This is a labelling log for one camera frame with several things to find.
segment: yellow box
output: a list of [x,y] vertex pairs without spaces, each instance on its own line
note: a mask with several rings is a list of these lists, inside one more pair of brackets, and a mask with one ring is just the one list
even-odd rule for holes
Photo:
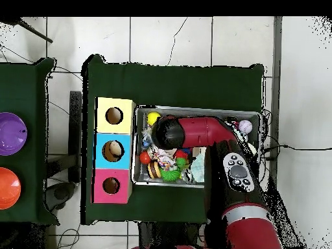
[[[131,134],[132,124],[134,117],[135,103],[130,99],[112,99],[106,97],[97,97],[97,132],[98,133],[109,133],[109,134]],[[109,113],[118,112],[121,113],[121,121],[117,124],[111,124],[107,121],[106,116],[110,118]]]

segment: robot control buttons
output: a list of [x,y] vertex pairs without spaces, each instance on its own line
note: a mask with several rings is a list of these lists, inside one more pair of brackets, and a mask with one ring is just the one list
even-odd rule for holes
[[243,180],[243,183],[246,184],[246,185],[250,185],[249,180],[247,180],[246,178]]
[[233,178],[246,178],[248,175],[246,169],[243,166],[233,166],[230,170],[230,176]]
[[223,160],[228,185],[237,192],[247,193],[255,189],[254,179],[250,174],[245,159],[237,153],[229,153]]
[[240,181],[240,180],[234,180],[234,181],[233,181],[233,184],[234,184],[234,185],[240,185],[240,184],[241,184],[241,181]]

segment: dark green tabletop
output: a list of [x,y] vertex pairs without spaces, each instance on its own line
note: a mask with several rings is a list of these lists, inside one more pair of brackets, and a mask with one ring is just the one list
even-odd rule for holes
[[9,209],[0,210],[0,222],[56,224],[43,204],[46,179],[46,96],[47,75],[54,60],[35,64],[0,63],[0,112],[20,116],[28,130],[24,147],[14,155],[0,156],[0,167],[12,170],[21,182],[21,196]]
[[127,204],[91,203],[96,97],[131,99],[136,104],[261,112],[263,71],[260,64],[251,68],[162,67],[107,64],[99,55],[90,56],[82,67],[82,124],[87,124],[82,127],[82,166],[87,167],[82,170],[82,223],[94,220],[206,221],[202,189],[135,185]]

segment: white toy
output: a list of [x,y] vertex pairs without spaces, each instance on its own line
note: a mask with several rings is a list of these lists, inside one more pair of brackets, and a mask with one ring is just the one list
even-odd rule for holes
[[239,130],[248,135],[252,131],[252,123],[247,120],[240,121],[239,123]]

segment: gray tray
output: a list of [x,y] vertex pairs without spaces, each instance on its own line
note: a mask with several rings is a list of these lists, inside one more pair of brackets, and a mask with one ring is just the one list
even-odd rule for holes
[[197,116],[214,116],[219,119],[225,119],[228,116],[236,116],[238,119],[249,120],[252,123],[252,131],[248,134],[248,142],[253,144],[257,149],[258,158],[261,156],[261,133],[262,133],[262,117],[257,112],[240,112],[229,110],[212,110],[212,109],[198,109],[198,108],[180,108],[180,107],[166,107],[157,106],[156,108],[149,108],[147,106],[137,106],[134,112],[134,136],[133,136],[133,154],[132,154],[132,181],[137,185],[157,185],[157,186],[173,186],[173,187],[188,187],[188,188],[204,188],[204,182],[197,182],[196,184],[186,184],[179,179],[176,182],[166,182],[162,178],[152,179],[147,173],[147,165],[142,164],[139,160],[139,154],[142,151],[142,131],[147,127],[147,115],[150,112],[158,112],[162,116],[175,115],[182,117],[197,117]]

